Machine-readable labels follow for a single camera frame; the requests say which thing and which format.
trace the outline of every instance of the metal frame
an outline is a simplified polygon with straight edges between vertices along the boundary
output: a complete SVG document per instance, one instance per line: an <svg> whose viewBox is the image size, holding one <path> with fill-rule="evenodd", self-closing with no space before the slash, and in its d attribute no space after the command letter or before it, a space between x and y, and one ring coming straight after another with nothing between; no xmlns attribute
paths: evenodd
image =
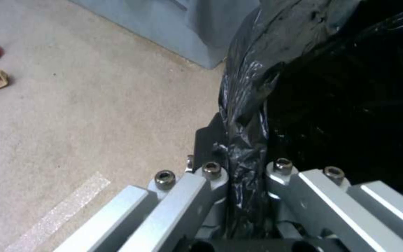
<svg viewBox="0 0 403 252"><path fill-rule="evenodd" d="M55 251L117 251L157 204L156 193L129 185Z"/></svg>
<svg viewBox="0 0 403 252"><path fill-rule="evenodd" d="M267 187L310 236L332 231L352 251L403 251L403 240L320 170L283 175L267 166Z"/></svg>

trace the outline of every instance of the blue-gray panel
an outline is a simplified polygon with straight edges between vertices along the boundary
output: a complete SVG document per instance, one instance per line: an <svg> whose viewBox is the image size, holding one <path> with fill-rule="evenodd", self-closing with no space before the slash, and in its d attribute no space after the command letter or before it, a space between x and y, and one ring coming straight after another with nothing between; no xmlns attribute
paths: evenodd
<svg viewBox="0 0 403 252"><path fill-rule="evenodd" d="M202 67L214 68L226 56L229 45L220 48L206 46L198 35L186 26L185 15L187 10L174 1L71 1L158 43Z"/></svg>

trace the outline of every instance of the socket head bolt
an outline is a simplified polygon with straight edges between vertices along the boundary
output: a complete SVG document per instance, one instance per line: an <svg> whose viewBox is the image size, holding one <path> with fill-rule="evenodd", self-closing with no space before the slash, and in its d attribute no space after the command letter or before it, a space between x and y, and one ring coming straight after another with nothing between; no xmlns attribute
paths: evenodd
<svg viewBox="0 0 403 252"><path fill-rule="evenodd" d="M216 162L207 162L201 167L203 170L203 177L209 180L218 179L222 175L222 167Z"/></svg>
<svg viewBox="0 0 403 252"><path fill-rule="evenodd" d="M326 166L323 173L338 186L341 185L345 177L343 170L335 166Z"/></svg>
<svg viewBox="0 0 403 252"><path fill-rule="evenodd" d="M282 175L290 175L291 169L293 168L293 163L286 158L278 158L273 162L273 171L278 172Z"/></svg>
<svg viewBox="0 0 403 252"><path fill-rule="evenodd" d="M171 190L175 185L175 174L169 170L158 171L155 174L155 185L159 190Z"/></svg>

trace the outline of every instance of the crumpled plastic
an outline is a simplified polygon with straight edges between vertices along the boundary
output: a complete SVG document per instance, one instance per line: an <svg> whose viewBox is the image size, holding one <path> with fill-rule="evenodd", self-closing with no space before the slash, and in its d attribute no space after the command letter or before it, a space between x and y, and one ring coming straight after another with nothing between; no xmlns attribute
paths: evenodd
<svg viewBox="0 0 403 252"><path fill-rule="evenodd" d="M262 0L245 19L219 94L228 237L266 236L263 171L275 158L403 189L401 11L393 1Z"/></svg>

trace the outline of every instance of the metal clamp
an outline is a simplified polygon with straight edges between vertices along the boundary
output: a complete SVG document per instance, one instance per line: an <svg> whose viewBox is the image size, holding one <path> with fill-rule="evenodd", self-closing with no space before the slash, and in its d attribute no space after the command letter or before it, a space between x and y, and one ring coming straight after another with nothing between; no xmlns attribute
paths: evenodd
<svg viewBox="0 0 403 252"><path fill-rule="evenodd" d="M321 170L284 175L268 165L267 188L289 207L311 236L332 231L352 251L403 251L403 240L346 193Z"/></svg>

